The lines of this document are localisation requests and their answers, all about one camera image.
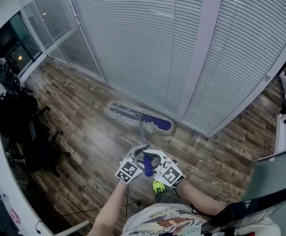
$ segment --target wooden floor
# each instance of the wooden floor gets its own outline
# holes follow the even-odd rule
[[[59,178],[48,170],[33,174],[33,178],[60,214],[101,206],[117,182],[114,174],[119,161],[132,146],[140,143],[137,128],[117,123],[103,109],[111,100],[130,100],[50,58],[32,73],[27,85],[41,106],[51,107],[44,118],[52,132],[64,131],[57,143],[62,150],[72,153],[70,158],[59,159]],[[208,139],[177,125],[173,136],[146,134],[147,140],[151,148],[161,149],[176,159],[190,183],[224,204],[235,202],[241,199],[256,160],[274,151],[276,115],[280,108],[279,84],[273,81],[214,137]],[[141,200],[143,206],[152,204],[151,184],[152,179],[146,177],[131,182],[129,202]],[[132,205],[128,209],[132,213],[137,208]],[[93,222],[98,212],[80,213],[66,219],[72,225],[85,219]],[[123,209],[116,235],[121,232],[124,216]]]

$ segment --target window blinds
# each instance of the window blinds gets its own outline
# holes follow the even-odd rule
[[[73,0],[108,83],[174,117],[202,0]]]
[[[286,41],[286,0],[222,0],[183,122],[208,134],[257,86]]]
[[[65,60],[95,73],[100,72],[87,46],[69,0],[34,0],[50,35]]]

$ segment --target mop head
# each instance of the mop head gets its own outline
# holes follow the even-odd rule
[[[169,118],[155,112],[139,107],[129,107],[123,102],[111,101],[105,107],[105,114],[119,123],[139,127],[140,123],[136,114],[142,115],[143,128],[152,134],[172,136],[175,124]]]

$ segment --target computer monitor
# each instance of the computer monitor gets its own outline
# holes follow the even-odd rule
[[[227,232],[255,224],[286,204],[286,188],[272,194],[228,205],[201,227],[201,234]]]

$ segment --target yellow sneaker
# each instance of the yellow sneaker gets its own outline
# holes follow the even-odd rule
[[[164,192],[165,191],[165,186],[163,183],[159,182],[159,181],[154,181],[153,182],[153,190],[155,193],[158,192]]]

